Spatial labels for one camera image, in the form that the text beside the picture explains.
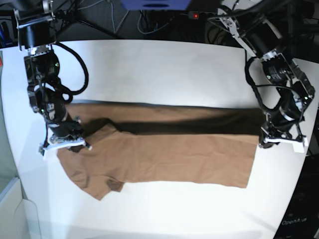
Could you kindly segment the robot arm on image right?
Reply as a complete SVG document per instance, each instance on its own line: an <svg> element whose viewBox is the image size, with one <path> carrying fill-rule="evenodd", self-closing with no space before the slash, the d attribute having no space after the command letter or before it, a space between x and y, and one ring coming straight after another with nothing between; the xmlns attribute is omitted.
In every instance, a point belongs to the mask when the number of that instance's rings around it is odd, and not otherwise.
<svg viewBox="0 0 319 239"><path fill-rule="evenodd" d="M288 52L287 38L268 18L286 4L285 0L261 0L239 10L221 5L207 21L230 33L251 56L245 64L245 79L266 120L259 147L289 143L294 152L303 153L309 143L300 124L316 90Z"/></svg>

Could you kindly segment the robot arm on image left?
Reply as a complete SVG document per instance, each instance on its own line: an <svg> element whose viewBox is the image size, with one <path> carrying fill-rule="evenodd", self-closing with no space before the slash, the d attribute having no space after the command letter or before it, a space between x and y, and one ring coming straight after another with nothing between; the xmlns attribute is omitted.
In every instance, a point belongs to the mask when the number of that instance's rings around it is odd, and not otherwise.
<svg viewBox="0 0 319 239"><path fill-rule="evenodd" d="M39 153L52 149L85 147L92 149L83 137L80 118L72 118L66 109L75 95L88 87L89 73L83 59L71 48L56 42L51 31L55 21L51 0L14 0L13 8L17 25L18 47L25 50L24 65L27 75L27 94L34 113L40 114L45 122L45 130L52 136L45 136ZM60 62L53 50L59 46L71 53L80 63L84 72L84 85L72 91L61 83L59 78Z"/></svg>

